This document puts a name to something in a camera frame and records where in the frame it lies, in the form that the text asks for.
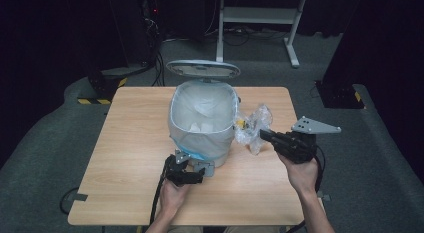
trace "gray floor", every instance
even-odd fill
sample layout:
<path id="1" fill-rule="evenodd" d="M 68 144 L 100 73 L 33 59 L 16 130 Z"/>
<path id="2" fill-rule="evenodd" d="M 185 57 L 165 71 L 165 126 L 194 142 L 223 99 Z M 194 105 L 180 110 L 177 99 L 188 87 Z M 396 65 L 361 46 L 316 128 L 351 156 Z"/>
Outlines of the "gray floor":
<path id="1" fill-rule="evenodd" d="M 226 40 L 237 44 L 241 39 Z M 318 136 L 327 159 L 321 189 L 331 197 L 324 204 L 337 232 L 424 232 L 424 187 L 387 132 L 366 88 L 355 85 L 366 104 L 361 110 L 324 108 L 314 88 L 339 40 L 319 34 L 296 36 L 298 69 L 291 68 L 281 38 L 225 45 L 225 61 L 242 71 L 227 82 L 287 87 L 298 117 L 343 129 L 340 134 Z M 163 43 L 161 53 L 166 63 L 214 60 L 215 50 L 212 43 L 180 40 Z M 132 76 L 125 87 L 150 86 L 154 77 L 154 70 Z M 165 72 L 167 86 L 186 80 Z M 110 107 L 76 101 L 92 95 L 86 78 L 70 85 L 65 103 L 27 133 L 1 169 L 0 232 L 101 232 L 100 226 L 69 225 L 59 209 L 62 195 L 81 182 Z M 106 227 L 106 232 L 135 231 L 135 226 Z"/>

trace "plastic wrapper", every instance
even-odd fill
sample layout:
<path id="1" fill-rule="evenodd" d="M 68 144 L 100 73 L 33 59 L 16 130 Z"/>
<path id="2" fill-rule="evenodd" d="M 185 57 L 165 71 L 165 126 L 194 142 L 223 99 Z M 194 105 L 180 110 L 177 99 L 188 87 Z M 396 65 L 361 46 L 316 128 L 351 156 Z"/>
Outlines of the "plastic wrapper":
<path id="1" fill-rule="evenodd" d="M 259 136 L 259 130 L 270 129 L 272 114 L 265 104 L 260 104 L 255 112 L 246 116 L 238 112 L 235 121 L 235 140 L 242 145 L 249 146 L 253 155 L 259 154 L 265 141 Z"/>
<path id="2" fill-rule="evenodd" d="M 179 85 L 169 107 L 170 136 L 200 161 L 223 164 L 234 139 L 238 96 L 227 83 L 192 80 Z"/>

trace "white trash bin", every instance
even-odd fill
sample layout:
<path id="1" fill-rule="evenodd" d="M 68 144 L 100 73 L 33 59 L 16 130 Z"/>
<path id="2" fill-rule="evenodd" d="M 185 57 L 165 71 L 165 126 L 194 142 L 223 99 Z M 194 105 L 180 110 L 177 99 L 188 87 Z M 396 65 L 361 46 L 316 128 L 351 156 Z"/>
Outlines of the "white trash bin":
<path id="1" fill-rule="evenodd" d="M 192 162 L 223 165 L 235 135 L 239 98 L 233 87 L 217 80 L 238 76 L 239 68 L 204 60 L 172 61 L 167 68 L 200 78 L 177 86 L 169 107 L 170 137 Z"/>

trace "person's right hand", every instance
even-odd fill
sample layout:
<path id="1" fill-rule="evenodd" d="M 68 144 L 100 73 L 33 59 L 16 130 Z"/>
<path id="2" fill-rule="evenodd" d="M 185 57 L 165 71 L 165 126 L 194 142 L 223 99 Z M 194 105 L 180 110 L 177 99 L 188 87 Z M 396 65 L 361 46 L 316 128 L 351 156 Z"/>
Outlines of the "person's right hand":
<path id="1" fill-rule="evenodd" d="M 294 164 L 286 157 L 278 154 L 280 160 L 286 165 L 290 184 L 300 193 L 315 193 L 315 182 L 318 177 L 318 163 L 315 159 L 302 164 Z"/>

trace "forearm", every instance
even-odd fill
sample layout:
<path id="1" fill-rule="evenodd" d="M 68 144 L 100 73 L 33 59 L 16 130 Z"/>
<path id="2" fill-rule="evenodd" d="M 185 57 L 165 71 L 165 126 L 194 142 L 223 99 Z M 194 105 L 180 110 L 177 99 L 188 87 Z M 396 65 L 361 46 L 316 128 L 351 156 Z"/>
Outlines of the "forearm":
<path id="1" fill-rule="evenodd" d="M 160 211 L 146 233 L 166 233 L 176 212 Z"/>
<path id="2" fill-rule="evenodd" d="M 299 193 L 300 203 L 302 204 L 303 215 L 305 217 L 306 227 L 310 233 L 331 233 L 333 227 L 327 219 L 327 216 L 319 203 L 315 192 Z"/>

